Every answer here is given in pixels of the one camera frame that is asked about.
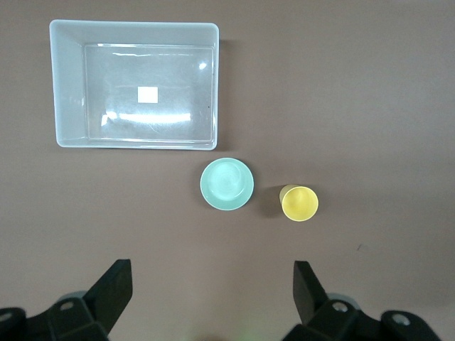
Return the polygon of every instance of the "table surface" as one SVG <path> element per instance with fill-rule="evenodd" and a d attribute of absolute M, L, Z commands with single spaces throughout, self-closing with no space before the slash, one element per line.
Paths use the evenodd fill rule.
<path fill-rule="evenodd" d="M 54 18 L 213 22 L 214 151 L 69 149 L 55 142 Z M 299 322 L 295 260 L 374 318 L 455 335 L 453 1 L 2 1 L 0 303 L 32 316 L 130 258 L 114 341 L 277 341 Z M 239 210 L 211 208 L 202 170 L 252 170 Z M 278 192 L 320 207 L 288 220 Z"/>

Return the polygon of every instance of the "white square label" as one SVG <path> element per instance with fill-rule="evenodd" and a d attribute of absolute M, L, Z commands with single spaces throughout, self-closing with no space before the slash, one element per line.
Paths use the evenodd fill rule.
<path fill-rule="evenodd" d="M 138 103 L 158 103 L 158 87 L 137 87 Z"/>

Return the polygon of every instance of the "teal bowl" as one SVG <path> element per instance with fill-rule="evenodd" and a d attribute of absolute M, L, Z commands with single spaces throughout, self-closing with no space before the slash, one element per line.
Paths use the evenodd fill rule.
<path fill-rule="evenodd" d="M 205 201 L 223 211 L 236 210 L 251 198 L 255 182 L 249 168 L 235 158 L 219 158 L 200 177 Z"/>

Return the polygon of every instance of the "screw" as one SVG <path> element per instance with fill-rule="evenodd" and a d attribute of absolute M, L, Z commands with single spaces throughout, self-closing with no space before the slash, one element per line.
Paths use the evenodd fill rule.
<path fill-rule="evenodd" d="M 4 322 L 6 320 L 9 320 L 10 318 L 13 317 L 12 313 L 4 313 L 0 315 L 0 322 Z"/>
<path fill-rule="evenodd" d="M 335 309 L 336 311 L 339 311 L 340 313 L 345 313 L 346 311 L 348 311 L 348 307 L 343 302 L 335 302 L 332 305 L 332 307 L 333 307 L 333 309 Z"/>
<path fill-rule="evenodd" d="M 60 310 L 61 311 L 64 311 L 64 310 L 68 310 L 68 309 L 71 309 L 72 307 L 74 306 L 74 303 L 69 301 L 69 302 L 65 302 L 64 304 L 62 304 L 60 306 Z"/>
<path fill-rule="evenodd" d="M 398 325 L 410 325 L 411 324 L 410 319 L 402 314 L 394 314 L 394 315 L 392 315 L 392 319 Z"/>

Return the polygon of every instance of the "yellow cup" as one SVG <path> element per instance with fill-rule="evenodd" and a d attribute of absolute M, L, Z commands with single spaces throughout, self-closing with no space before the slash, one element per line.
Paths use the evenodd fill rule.
<path fill-rule="evenodd" d="M 319 201 L 316 193 L 300 185 L 286 185 L 279 192 L 284 214 L 295 222 L 304 222 L 314 216 Z"/>

